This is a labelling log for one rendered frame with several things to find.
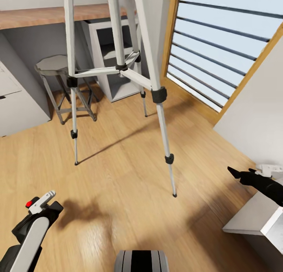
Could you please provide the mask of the robot trunk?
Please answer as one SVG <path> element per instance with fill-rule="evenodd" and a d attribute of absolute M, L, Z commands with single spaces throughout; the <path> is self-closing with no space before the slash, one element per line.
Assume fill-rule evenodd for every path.
<path fill-rule="evenodd" d="M 164 250 L 120 250 L 114 272 L 169 272 Z"/>

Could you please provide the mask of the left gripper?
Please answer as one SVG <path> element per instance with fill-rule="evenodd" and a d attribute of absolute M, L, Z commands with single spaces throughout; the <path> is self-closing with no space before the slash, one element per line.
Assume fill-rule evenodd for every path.
<path fill-rule="evenodd" d="M 47 209 L 45 209 L 43 212 L 41 213 L 50 213 L 52 215 L 52 222 L 54 221 L 54 219 L 64 210 L 64 207 L 58 202 L 55 201 L 53 202 Z M 40 213 L 40 214 L 41 214 Z"/>

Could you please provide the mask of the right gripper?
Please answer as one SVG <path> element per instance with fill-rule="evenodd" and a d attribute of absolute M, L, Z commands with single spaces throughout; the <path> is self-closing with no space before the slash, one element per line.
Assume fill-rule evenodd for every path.
<path fill-rule="evenodd" d="M 275 180 L 271 177 L 263 177 L 260 174 L 255 174 L 256 170 L 249 169 L 250 172 L 238 172 L 233 168 L 227 167 L 229 172 L 236 178 L 240 179 L 242 185 L 253 186 L 264 195 L 266 195 L 266 190 L 270 185 L 277 184 Z M 266 195 L 267 196 L 267 195 Z"/>

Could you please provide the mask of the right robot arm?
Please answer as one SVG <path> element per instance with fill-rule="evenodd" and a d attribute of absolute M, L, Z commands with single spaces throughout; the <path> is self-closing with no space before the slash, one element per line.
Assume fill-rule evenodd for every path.
<path fill-rule="evenodd" d="M 227 167 L 229 172 L 236 178 L 240 179 L 242 185 L 253 186 L 271 200 L 282 207 L 283 211 L 283 184 L 273 180 L 271 172 L 282 172 L 282 166 L 257 164 L 259 171 L 249 169 L 250 172 L 238 172 L 233 168 Z"/>

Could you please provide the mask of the camera tripod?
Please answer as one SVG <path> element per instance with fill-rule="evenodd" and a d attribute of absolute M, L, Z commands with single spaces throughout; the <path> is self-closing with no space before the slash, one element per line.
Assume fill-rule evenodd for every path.
<path fill-rule="evenodd" d="M 138 48 L 138 37 L 135 23 L 134 3 L 138 14 L 139 24 L 141 27 L 141 34 L 143 38 L 143 44 L 145 54 L 147 58 L 147 64 L 150 74 L 150 79 L 143 76 L 141 73 L 141 53 Z M 72 139 L 75 140 L 75 166 L 78 165 L 77 161 L 77 114 L 76 114 L 76 87 L 78 87 L 79 77 L 88 76 L 100 76 L 109 74 L 118 74 L 119 77 L 128 77 L 129 79 L 138 83 L 141 87 L 141 97 L 143 98 L 143 106 L 145 116 L 147 117 L 144 87 L 149 89 L 152 93 L 153 102 L 157 105 L 158 117 L 161 126 L 162 139 L 165 147 L 165 162 L 168 164 L 169 175 L 171 179 L 173 196 L 177 197 L 176 190 L 173 181 L 172 163 L 174 161 L 174 155 L 169 152 L 169 143 L 167 137 L 167 131 L 165 126 L 165 117 L 162 107 L 162 102 L 166 100 L 167 90 L 164 86 L 161 86 L 160 77 L 158 74 L 158 65 L 156 60 L 156 53 L 154 47 L 153 33 L 151 29 L 151 18 L 148 7 L 148 0 L 125 0 L 125 7 L 127 11 L 127 18 L 130 29 L 130 36 L 133 51 L 126 58 L 124 58 L 123 49 L 123 35 L 121 26 L 121 15 L 119 0 L 108 0 L 110 18 L 112 23 L 112 34 L 114 39 L 117 65 L 115 67 L 97 68 L 76 70 L 75 68 L 75 36 L 74 36 L 74 0 L 64 0 L 64 11 L 66 21 L 66 42 L 67 42 L 67 55 L 68 55 L 68 69 L 66 74 L 66 85 L 71 88 L 71 100 L 72 100 L 72 114 L 73 114 L 73 130 L 70 131 Z M 136 62 L 138 73 L 129 69 L 131 65 Z"/>

